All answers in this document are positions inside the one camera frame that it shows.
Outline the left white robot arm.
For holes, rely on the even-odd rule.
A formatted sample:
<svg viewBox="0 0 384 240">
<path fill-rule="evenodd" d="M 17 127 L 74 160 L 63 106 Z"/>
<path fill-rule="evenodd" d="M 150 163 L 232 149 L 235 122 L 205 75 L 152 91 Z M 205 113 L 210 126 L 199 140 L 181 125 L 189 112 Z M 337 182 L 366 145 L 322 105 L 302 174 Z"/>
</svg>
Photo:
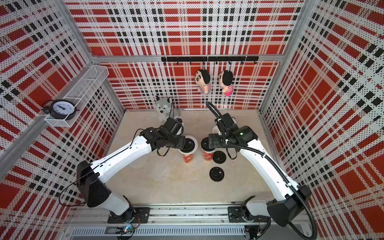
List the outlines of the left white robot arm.
<svg viewBox="0 0 384 240">
<path fill-rule="evenodd" d="M 129 201 L 113 193 L 106 183 L 119 171 L 142 156 L 161 148 L 182 150 L 186 145 L 186 137 L 182 119 L 167 118 L 158 128 L 138 129 L 133 140 L 107 155 L 92 162 L 85 161 L 77 166 L 75 185 L 89 208 L 102 207 L 117 216 L 131 209 Z"/>
</svg>

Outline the red paper cup front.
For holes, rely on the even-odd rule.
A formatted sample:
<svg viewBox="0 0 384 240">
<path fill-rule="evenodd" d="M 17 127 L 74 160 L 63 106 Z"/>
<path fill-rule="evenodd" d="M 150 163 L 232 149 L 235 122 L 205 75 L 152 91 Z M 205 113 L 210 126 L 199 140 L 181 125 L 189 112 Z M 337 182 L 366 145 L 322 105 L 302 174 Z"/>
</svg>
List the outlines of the red paper cup front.
<svg viewBox="0 0 384 240">
<path fill-rule="evenodd" d="M 209 152 L 203 151 L 203 159 L 207 162 L 212 161 L 214 153 L 215 151 L 209 151 Z"/>
</svg>

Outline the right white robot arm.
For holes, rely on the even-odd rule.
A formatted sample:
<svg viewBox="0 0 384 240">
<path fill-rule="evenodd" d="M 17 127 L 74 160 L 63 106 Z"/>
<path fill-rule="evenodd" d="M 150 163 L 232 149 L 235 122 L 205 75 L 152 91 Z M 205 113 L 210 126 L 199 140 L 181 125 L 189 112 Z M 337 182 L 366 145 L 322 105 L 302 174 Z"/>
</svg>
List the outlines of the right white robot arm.
<svg viewBox="0 0 384 240">
<path fill-rule="evenodd" d="M 248 200 L 246 213 L 256 216 L 265 213 L 281 227 L 290 226 L 301 238 L 315 240 L 318 229 L 314 215 L 308 206 L 312 196 L 310 188 L 294 181 L 273 160 L 259 140 L 257 134 L 248 126 L 238 127 L 230 114 L 214 114 L 218 134 L 209 134 L 210 149 L 235 149 L 245 157 L 267 183 L 274 199 L 264 204 Z M 293 219 L 301 212 L 306 212 L 312 227 L 311 235 L 301 232 L 293 224 Z"/>
</svg>

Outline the red paper cup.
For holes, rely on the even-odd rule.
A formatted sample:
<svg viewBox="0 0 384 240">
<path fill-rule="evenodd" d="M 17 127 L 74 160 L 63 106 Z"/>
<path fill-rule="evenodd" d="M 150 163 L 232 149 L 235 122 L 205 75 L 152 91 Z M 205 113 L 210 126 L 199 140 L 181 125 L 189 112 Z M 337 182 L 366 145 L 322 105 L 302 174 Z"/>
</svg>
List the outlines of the red paper cup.
<svg viewBox="0 0 384 240">
<path fill-rule="evenodd" d="M 214 153 L 215 151 L 209 151 L 209 152 L 203 151 L 203 159 L 207 162 L 212 161 Z"/>
<path fill-rule="evenodd" d="M 189 164 L 194 159 L 194 154 L 188 153 L 188 154 L 182 154 L 183 160 L 186 164 Z"/>
</svg>

